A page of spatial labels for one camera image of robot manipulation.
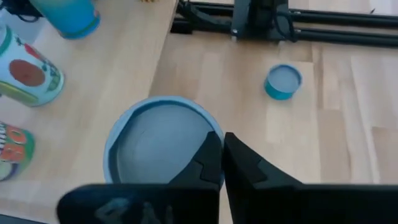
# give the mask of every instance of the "blue bowl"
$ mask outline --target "blue bowl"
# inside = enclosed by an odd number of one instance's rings
[[[288,100],[302,84],[301,73],[291,65],[276,65],[269,70],[264,89],[275,100]]]
[[[223,146],[216,120],[188,99],[157,96],[138,102],[120,117],[106,141],[105,181],[167,184],[188,165],[210,131]]]

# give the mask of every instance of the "blue cup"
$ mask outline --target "blue cup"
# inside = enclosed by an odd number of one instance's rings
[[[269,70],[264,89],[275,100],[288,100],[302,84],[301,73],[291,65],[276,65]]]
[[[29,0],[66,39],[92,33],[100,24],[100,14],[91,0]]]

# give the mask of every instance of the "painted mug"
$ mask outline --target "painted mug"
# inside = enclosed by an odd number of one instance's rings
[[[53,63],[0,24],[0,95],[27,106],[40,106],[57,97],[63,79]]]
[[[34,154],[33,135],[0,122],[0,181],[21,173]]]

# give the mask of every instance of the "light wood surface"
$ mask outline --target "light wood surface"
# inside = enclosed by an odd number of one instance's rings
[[[290,0],[290,6],[398,14],[393,0]],[[170,34],[158,64],[174,0],[98,1],[98,7],[101,25],[84,40],[63,40],[47,26],[35,43],[66,73],[58,99],[26,108],[0,98],[0,120],[37,139],[29,168],[0,183],[0,213],[55,222],[62,194],[104,181],[109,130],[148,95],[195,100],[223,131],[303,182],[398,184],[397,50]],[[290,101],[274,101],[262,89],[277,63],[302,72],[303,86]],[[220,222],[231,223],[224,189]]]
[[[31,131],[36,152],[19,177],[0,183],[0,213],[57,223],[59,198],[104,182],[109,131],[131,105],[148,97],[175,1],[97,1],[101,24],[82,40],[64,40],[47,24],[35,46],[66,74],[52,103],[27,108],[0,98],[0,120]]]
[[[390,0],[290,0],[290,7],[398,14]],[[274,101],[262,87],[277,63],[303,75],[290,101]],[[150,93],[196,101],[223,131],[302,182],[398,184],[397,69],[391,49],[169,34]],[[220,223],[232,223],[224,188],[220,203]]]

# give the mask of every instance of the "wooden tabletop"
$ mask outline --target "wooden tabletop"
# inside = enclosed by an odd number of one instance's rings
[[[109,130],[131,105],[147,98],[175,10],[175,0],[97,1],[101,24],[82,40],[65,40],[46,24],[35,46],[65,72],[65,87],[38,108],[0,98],[0,120],[36,140],[28,167],[0,183],[0,213],[56,222],[68,190],[104,182]]]
[[[66,74],[65,89],[54,102],[27,108],[0,98],[0,120],[31,131],[37,141],[28,169],[0,183],[0,213],[55,223],[55,205],[66,191],[104,182],[109,130],[126,109],[151,95],[195,100],[223,131],[236,133],[303,182],[398,183],[396,50],[232,42],[227,35],[196,33],[169,35],[162,51],[175,0],[97,4],[102,21],[95,33],[64,40],[47,25],[35,43]],[[290,0],[290,5],[398,13],[394,0]],[[304,77],[290,101],[273,101],[262,89],[277,63],[295,65]],[[231,223],[224,189],[220,210],[220,223]]]

